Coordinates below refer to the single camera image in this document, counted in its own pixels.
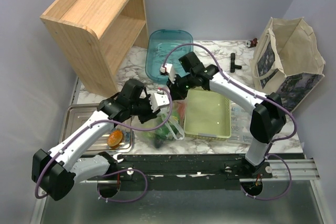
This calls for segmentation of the orange glazed bread bun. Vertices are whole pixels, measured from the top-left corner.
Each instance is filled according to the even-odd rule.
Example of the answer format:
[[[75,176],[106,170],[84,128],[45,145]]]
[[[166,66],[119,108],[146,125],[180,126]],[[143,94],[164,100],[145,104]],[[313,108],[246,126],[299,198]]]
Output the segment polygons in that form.
[[[118,146],[123,140],[123,132],[121,130],[114,130],[111,132],[107,139],[107,145],[110,148],[114,148],[115,146]]]

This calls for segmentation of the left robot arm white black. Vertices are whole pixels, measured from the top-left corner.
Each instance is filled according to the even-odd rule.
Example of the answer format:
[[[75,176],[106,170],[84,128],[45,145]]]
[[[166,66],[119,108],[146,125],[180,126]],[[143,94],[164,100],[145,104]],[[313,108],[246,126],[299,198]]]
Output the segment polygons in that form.
[[[162,106],[170,104],[169,92],[159,89],[153,94],[146,92],[145,85],[135,79],[128,80],[122,90],[102,100],[91,117],[66,140],[49,151],[39,149],[33,155],[32,180],[35,182],[35,197],[42,199],[39,190],[58,201],[73,188],[76,181],[87,177],[102,176],[112,179],[116,166],[107,153],[100,153],[81,166],[78,159],[88,148],[112,131],[116,126],[124,126],[125,121],[137,116],[144,123],[156,118]]]

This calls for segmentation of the clear plastic grocery bag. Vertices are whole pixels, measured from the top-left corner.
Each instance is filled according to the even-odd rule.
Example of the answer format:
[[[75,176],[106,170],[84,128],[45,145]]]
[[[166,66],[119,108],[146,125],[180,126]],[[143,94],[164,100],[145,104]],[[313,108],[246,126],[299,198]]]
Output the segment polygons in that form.
[[[161,124],[168,113],[169,109],[163,108],[157,115],[157,118],[149,120],[143,124],[141,124],[138,117],[135,116],[132,119],[131,125],[140,129],[151,129]],[[155,148],[160,148],[168,142],[181,141],[185,139],[185,132],[182,124],[179,124],[178,120],[172,117],[171,114],[169,120],[162,127],[154,131],[135,131],[135,134],[140,141],[146,142]]]

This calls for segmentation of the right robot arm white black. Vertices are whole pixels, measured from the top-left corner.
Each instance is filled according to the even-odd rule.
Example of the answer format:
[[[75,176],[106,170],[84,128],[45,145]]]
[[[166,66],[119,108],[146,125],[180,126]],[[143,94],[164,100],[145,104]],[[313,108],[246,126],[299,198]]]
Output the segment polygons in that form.
[[[266,95],[234,82],[229,76],[222,75],[217,65],[204,66],[194,52],[182,56],[179,62],[187,73],[183,77],[175,72],[172,64],[165,63],[160,67],[160,74],[168,77],[166,85],[172,99],[183,100],[190,89],[201,87],[227,97],[251,116],[249,131],[253,140],[242,161],[241,171],[246,177],[255,177],[265,161],[271,140],[287,122],[280,96],[276,93]]]

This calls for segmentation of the red toy pepper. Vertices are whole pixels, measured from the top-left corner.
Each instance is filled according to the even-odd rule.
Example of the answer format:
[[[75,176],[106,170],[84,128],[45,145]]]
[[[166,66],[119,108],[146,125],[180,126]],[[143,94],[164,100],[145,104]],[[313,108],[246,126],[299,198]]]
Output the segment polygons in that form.
[[[172,117],[178,120],[179,124],[182,124],[185,118],[187,104],[185,101],[173,102]]]

